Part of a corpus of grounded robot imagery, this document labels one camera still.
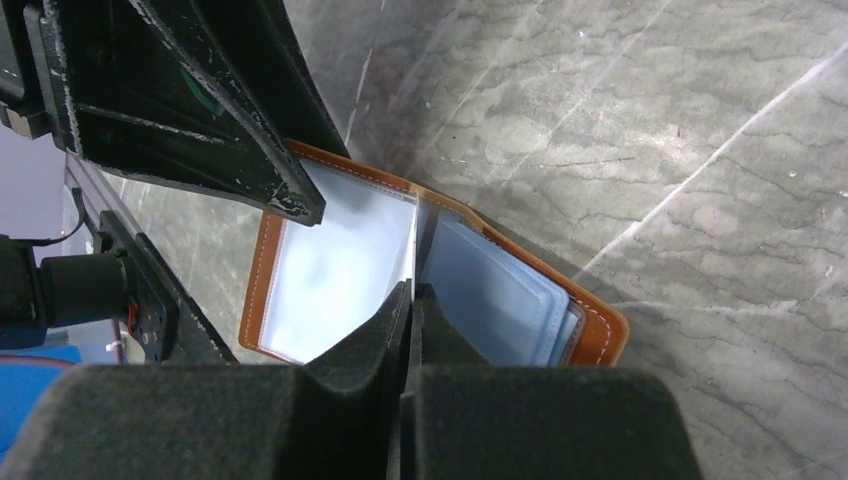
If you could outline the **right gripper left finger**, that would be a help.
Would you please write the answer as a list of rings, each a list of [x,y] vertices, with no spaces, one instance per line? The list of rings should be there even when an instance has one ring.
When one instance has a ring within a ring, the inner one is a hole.
[[[382,479],[411,285],[302,365],[77,366],[39,398],[5,479]]]

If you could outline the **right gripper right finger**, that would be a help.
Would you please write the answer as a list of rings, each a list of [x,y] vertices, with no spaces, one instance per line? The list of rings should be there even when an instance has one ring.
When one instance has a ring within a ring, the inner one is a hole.
[[[497,367],[422,284],[401,398],[405,479],[699,479],[678,404],[646,373]]]

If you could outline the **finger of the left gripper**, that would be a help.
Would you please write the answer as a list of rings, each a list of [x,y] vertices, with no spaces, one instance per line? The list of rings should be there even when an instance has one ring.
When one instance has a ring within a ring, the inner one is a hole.
[[[192,106],[227,128],[220,154],[192,153],[197,186],[241,199],[318,199],[290,139],[345,150],[281,1],[135,1],[176,61]]]
[[[115,175],[318,224],[326,206],[319,191],[318,199],[241,199],[197,186],[190,154],[220,154],[229,130],[190,105],[176,61],[133,2],[24,3],[24,118],[35,121],[36,135]]]

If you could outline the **brown leather card holder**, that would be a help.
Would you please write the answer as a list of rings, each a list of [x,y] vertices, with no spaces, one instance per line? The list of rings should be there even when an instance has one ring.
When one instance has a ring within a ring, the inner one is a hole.
[[[411,297],[431,286],[447,321],[499,366],[612,366],[625,317],[497,231],[477,211],[380,169],[301,142],[291,149],[325,198],[320,224],[262,217],[238,340],[305,364],[370,319],[420,211]]]

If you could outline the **single silver VIP card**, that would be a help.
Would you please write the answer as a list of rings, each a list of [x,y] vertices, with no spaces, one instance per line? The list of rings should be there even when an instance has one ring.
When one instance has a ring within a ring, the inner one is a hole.
[[[403,219],[404,225],[407,227],[407,234],[400,244],[397,259],[389,277],[386,294],[389,294],[400,282],[410,281],[413,286],[416,278],[420,198],[418,195],[406,195],[403,197],[403,202],[402,213],[404,214]]]

